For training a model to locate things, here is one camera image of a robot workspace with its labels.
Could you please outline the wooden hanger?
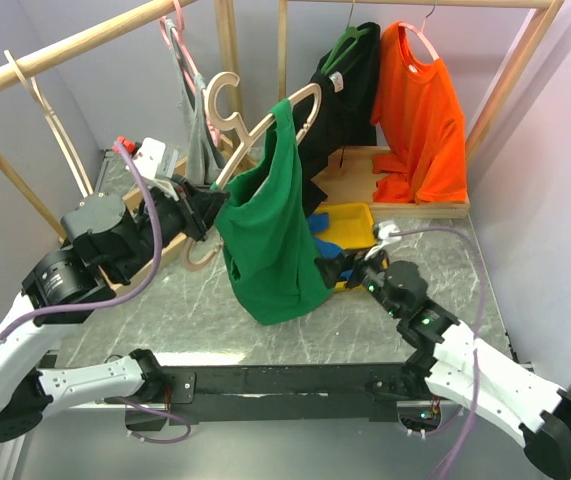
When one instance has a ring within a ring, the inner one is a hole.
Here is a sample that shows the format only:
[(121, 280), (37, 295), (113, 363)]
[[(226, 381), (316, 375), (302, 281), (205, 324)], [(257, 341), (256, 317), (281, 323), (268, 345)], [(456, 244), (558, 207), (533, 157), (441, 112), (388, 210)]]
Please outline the wooden hanger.
[[(217, 189), (223, 189), (226, 186), (227, 182), (231, 179), (232, 174), (240, 164), (240, 161), (249, 152), (249, 149), (275, 122), (275, 116), (268, 113), (251, 131), (249, 131), (239, 112), (233, 112), (228, 117), (221, 116), (217, 107), (217, 99), (220, 91), (225, 86), (237, 87), (239, 83), (240, 77), (238, 74), (233, 72), (222, 72), (217, 74), (205, 89), (205, 113), (210, 117), (213, 126), (221, 131), (235, 131), (240, 140), (238, 148), (234, 151), (230, 160), (227, 162), (226, 166), (215, 181), (214, 186)], [(296, 133), (297, 145), (299, 145), (305, 138), (318, 116), (322, 101), (322, 89), (317, 83), (309, 83), (287, 98), (290, 106), (294, 107), (308, 97), (313, 98), (313, 105), (302, 127)], [(200, 260), (192, 261), (190, 254), (192, 247), (195, 244), (195, 240), (187, 238), (183, 243), (183, 248), (180, 253), (181, 265), (189, 272), (196, 272), (203, 269), (215, 258), (223, 246), (222, 243), (218, 243)]]
[(69, 134), (65, 130), (56, 112), (52, 108), (47, 98), (41, 92), (36, 78), (27, 77), (23, 73), (22, 69), (19, 67), (17, 61), (9, 50), (4, 51), (4, 56), (21, 85), (29, 93), (34, 102), (40, 107), (44, 119), (59, 145), (59, 148), (66, 160), (67, 166), (72, 173), (72, 176), (82, 197), (85, 198), (91, 195), (93, 193), (93, 188), (83, 162), (79, 157), (78, 152), (71, 138), (69, 137)]

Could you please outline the green tank top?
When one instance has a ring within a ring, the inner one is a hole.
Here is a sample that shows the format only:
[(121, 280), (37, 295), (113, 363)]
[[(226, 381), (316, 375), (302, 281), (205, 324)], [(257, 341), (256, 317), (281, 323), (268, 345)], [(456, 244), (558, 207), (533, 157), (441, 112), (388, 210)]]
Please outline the green tank top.
[(230, 180), (229, 200), (215, 220), (238, 302), (260, 324), (302, 317), (331, 295), (302, 206), (302, 166), (293, 109), (271, 109), (259, 164)]

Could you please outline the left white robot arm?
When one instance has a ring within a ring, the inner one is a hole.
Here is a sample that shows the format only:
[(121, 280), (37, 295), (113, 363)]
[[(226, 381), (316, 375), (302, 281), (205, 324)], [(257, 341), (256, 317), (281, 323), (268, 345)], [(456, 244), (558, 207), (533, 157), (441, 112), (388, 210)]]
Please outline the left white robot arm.
[(30, 271), (0, 324), (0, 443), (77, 405), (120, 397), (148, 403), (164, 394), (167, 377), (148, 349), (77, 369), (42, 369), (39, 363), (94, 311), (117, 304), (113, 284), (130, 284), (181, 234), (203, 239), (229, 198), (180, 175), (169, 184), (172, 194), (150, 190), (158, 231), (144, 204), (131, 213), (113, 194), (91, 195), (62, 218), (66, 243)]

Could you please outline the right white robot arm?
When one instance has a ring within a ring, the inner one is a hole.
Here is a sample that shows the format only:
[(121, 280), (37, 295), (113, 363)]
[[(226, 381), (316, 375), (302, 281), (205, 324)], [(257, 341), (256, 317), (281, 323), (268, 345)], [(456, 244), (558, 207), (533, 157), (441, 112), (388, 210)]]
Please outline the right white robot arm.
[(413, 262), (390, 261), (383, 250), (353, 250), (315, 264), (326, 285), (346, 273), (347, 287), (364, 287), (396, 319), (397, 331), (415, 349), (402, 376), (409, 395), (456, 402), (510, 436), (547, 477), (571, 478), (571, 385), (536, 375), (476, 337), (429, 298)]

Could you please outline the grey tank top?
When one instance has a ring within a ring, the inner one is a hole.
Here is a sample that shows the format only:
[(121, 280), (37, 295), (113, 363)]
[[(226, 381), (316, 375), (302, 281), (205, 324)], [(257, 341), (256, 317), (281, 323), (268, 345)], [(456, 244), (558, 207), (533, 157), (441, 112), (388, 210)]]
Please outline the grey tank top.
[(201, 113), (200, 107), (197, 108), (195, 119), (196, 126), (192, 131), (185, 127), (188, 140), (185, 176), (192, 183), (212, 185), (226, 165), (226, 159), (206, 139), (207, 133), (202, 124), (204, 115)]

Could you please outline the pink hanger left rack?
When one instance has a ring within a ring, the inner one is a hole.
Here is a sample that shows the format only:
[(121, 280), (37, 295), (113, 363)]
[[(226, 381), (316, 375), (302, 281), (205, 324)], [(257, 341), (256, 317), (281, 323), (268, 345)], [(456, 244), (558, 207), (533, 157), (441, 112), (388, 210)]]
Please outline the pink hanger left rack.
[(211, 120), (204, 112), (206, 82), (200, 73), (185, 39), (185, 20), (179, 1), (172, 2), (174, 17), (162, 16), (158, 21), (163, 41), (170, 52), (178, 84), (178, 110), (183, 117), (183, 124), (189, 131), (196, 126), (197, 108), (201, 108), (204, 115), (202, 124), (207, 133), (206, 139), (215, 150), (221, 146), (221, 132), (213, 126)]

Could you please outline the pink hanger rack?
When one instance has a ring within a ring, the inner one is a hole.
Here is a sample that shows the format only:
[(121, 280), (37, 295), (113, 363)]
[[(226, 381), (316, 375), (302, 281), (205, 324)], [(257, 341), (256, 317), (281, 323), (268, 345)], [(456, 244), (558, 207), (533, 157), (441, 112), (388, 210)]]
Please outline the pink hanger rack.
[(407, 22), (400, 22), (399, 23), (399, 26), (401, 28), (404, 28), (405, 30), (409, 31), (410, 33), (413, 33), (420, 40), (420, 42), (423, 44), (423, 46), (425, 47), (425, 49), (427, 50), (427, 52), (429, 53), (429, 55), (433, 61), (437, 61), (440, 58), (440, 56), (439, 56), (437, 50), (435, 49), (435, 47), (433, 46), (433, 44), (431, 43), (431, 41), (425, 35), (425, 28), (426, 28), (428, 19), (435, 12), (437, 5), (438, 5), (438, 1), (434, 0), (432, 2), (431, 9), (425, 15), (425, 17), (423, 19), (423, 23), (422, 23), (420, 28), (418, 28), (415, 25), (412, 25), (410, 23), (407, 23)]
[(196, 126), (197, 108), (201, 108), (204, 115), (202, 124), (207, 133), (206, 139), (215, 150), (221, 146), (221, 132), (213, 126), (211, 120), (204, 112), (206, 82), (200, 73), (185, 39), (185, 20), (179, 1), (172, 2), (174, 17), (162, 16), (158, 21), (163, 41), (170, 52), (178, 84), (178, 110), (183, 117), (183, 124), (189, 131)]

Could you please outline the green hanger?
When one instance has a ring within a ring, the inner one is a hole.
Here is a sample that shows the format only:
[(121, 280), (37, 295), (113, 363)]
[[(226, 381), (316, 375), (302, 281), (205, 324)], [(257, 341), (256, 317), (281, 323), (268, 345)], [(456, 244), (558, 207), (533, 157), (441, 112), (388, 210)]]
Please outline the green hanger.
[(320, 72), (323, 75), (331, 73), (335, 69), (335, 67), (342, 61), (342, 59), (346, 55), (348, 55), (349, 52), (357, 45), (359, 39), (362, 36), (367, 35), (371, 30), (370, 27), (359, 28), (351, 24), (351, 19), (353, 16), (355, 5), (356, 2), (352, 1), (350, 12), (348, 15), (347, 26), (344, 32), (339, 37), (339, 39), (336, 41), (332, 50), (329, 52), (327, 59), (320, 68)]

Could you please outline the pink hanger right rack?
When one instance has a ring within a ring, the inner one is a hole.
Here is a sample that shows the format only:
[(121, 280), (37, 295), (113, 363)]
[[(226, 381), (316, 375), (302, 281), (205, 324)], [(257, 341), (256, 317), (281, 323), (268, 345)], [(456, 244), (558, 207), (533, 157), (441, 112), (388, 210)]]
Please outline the pink hanger right rack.
[(429, 53), (429, 55), (433, 61), (437, 61), (440, 58), (440, 56), (439, 56), (437, 50), (435, 49), (435, 47), (433, 46), (433, 44), (431, 43), (431, 41), (425, 35), (425, 28), (426, 28), (428, 19), (435, 12), (437, 5), (438, 5), (438, 1), (434, 0), (432, 2), (431, 9), (425, 15), (425, 17), (423, 19), (423, 23), (422, 23), (420, 28), (418, 28), (415, 25), (412, 25), (410, 23), (407, 23), (407, 22), (400, 22), (399, 23), (399, 26), (401, 28), (404, 28), (405, 30), (409, 31), (410, 33), (413, 33), (420, 40), (420, 42), (423, 44), (423, 46), (425, 47), (425, 49), (427, 50), (427, 52)]

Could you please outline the yellow plastic tray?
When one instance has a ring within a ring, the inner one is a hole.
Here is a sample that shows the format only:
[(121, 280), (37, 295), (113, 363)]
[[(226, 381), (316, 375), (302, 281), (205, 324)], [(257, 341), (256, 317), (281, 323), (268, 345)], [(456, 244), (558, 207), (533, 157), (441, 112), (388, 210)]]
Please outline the yellow plastic tray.
[[(347, 250), (370, 249), (375, 245), (374, 220), (366, 203), (346, 203), (318, 207), (307, 223), (320, 258), (333, 258)], [(333, 290), (344, 291), (344, 283)]]

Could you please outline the right wooden clothes rack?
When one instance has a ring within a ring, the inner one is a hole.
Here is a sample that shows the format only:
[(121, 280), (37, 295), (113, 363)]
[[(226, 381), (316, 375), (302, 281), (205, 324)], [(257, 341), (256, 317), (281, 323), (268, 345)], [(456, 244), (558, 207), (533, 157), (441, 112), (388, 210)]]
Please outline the right wooden clothes rack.
[[(438, 6), (474, 8), (529, 9), (532, 14), (518, 42), (506, 57), (497, 81), (489, 93), (466, 139), (467, 163), (472, 164), (476, 154), (514, 91), (522, 74), (545, 38), (563, 0), (553, 1), (438, 1)], [(348, 146), (329, 157), (329, 166), (315, 177), (319, 187), (328, 195), (329, 205), (363, 202), (374, 212), (393, 217), (410, 218), (463, 218), (470, 211), (470, 202), (432, 203), (375, 203), (372, 201), (375, 175), (372, 160), (386, 154), (387, 149), (374, 146)]]

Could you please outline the wooden clothes rack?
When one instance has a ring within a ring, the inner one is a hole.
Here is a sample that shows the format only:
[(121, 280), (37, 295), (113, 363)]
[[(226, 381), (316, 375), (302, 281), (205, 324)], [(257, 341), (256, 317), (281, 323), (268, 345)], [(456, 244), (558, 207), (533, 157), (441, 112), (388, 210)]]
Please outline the wooden clothes rack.
[[(522, 74), (545, 38), (563, 0), (553, 1), (438, 1), (438, 6), (474, 8), (529, 9), (532, 14), (518, 42), (506, 57), (497, 81), (489, 93), (466, 139), (467, 163), (472, 164), (476, 154), (514, 91)], [(375, 203), (372, 201), (375, 175), (372, 160), (386, 154), (387, 149), (374, 146), (348, 146), (329, 157), (329, 166), (315, 177), (319, 187), (328, 195), (329, 205), (363, 202), (374, 212), (393, 217), (410, 218), (463, 218), (470, 211), (470, 202), (432, 203)]]
[[(7, 62), (0, 66), (0, 92), (20, 82), (24, 77), (33, 77), (78, 57), (169, 14), (173, 9), (174, 3), (171, 1), (150, 1), (46, 46), (15, 62)], [(223, 67), (226, 70), (237, 72), (239, 64), (234, 3), (216, 1), (214, 9)], [(0, 170), (56, 234), (63, 238), (65, 233), (59, 220), (54, 217), (1, 153)]]

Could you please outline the orange t-shirt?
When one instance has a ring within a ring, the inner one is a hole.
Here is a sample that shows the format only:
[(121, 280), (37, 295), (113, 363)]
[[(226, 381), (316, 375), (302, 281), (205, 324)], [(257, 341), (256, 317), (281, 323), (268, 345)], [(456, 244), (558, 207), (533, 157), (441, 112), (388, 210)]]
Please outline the orange t-shirt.
[(465, 117), (440, 57), (421, 62), (411, 30), (390, 25), (380, 43), (380, 71), (370, 122), (389, 146), (372, 160), (377, 203), (463, 203), (468, 198)]

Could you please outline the black t-shirt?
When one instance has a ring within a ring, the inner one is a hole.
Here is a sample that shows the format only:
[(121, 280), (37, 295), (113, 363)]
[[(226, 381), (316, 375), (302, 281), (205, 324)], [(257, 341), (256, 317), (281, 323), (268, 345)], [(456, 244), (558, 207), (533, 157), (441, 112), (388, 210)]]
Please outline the black t-shirt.
[(379, 79), (381, 27), (374, 22), (358, 27), (371, 30), (331, 73), (323, 75), (320, 68), (329, 55), (326, 53), (310, 78), (321, 87), (322, 101), (315, 122), (298, 145), (302, 206), (307, 216), (327, 198), (313, 178), (328, 166), (329, 156), (345, 146), (374, 146), (377, 142), (370, 117)]

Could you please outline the left wooden clothes rack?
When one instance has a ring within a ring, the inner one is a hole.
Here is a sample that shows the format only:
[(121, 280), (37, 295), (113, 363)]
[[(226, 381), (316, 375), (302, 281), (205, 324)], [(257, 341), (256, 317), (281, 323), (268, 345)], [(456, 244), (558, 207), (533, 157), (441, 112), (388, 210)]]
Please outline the left wooden clothes rack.
[[(24, 77), (33, 77), (78, 57), (169, 14), (173, 9), (174, 3), (171, 1), (150, 1), (46, 46), (15, 62), (7, 62), (0, 66), (0, 92), (20, 82)], [(239, 64), (234, 3), (216, 1), (214, 9), (223, 67), (226, 70), (237, 72)], [(59, 220), (54, 217), (1, 153), (0, 170), (56, 234), (63, 238), (65, 233)]]

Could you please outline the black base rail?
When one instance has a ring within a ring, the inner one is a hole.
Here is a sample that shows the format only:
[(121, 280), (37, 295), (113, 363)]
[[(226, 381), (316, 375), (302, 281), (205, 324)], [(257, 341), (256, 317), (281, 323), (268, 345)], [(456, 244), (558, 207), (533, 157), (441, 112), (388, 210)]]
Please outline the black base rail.
[(397, 362), (164, 366), (138, 400), (192, 424), (367, 419), (425, 435), (445, 430), (460, 413)]

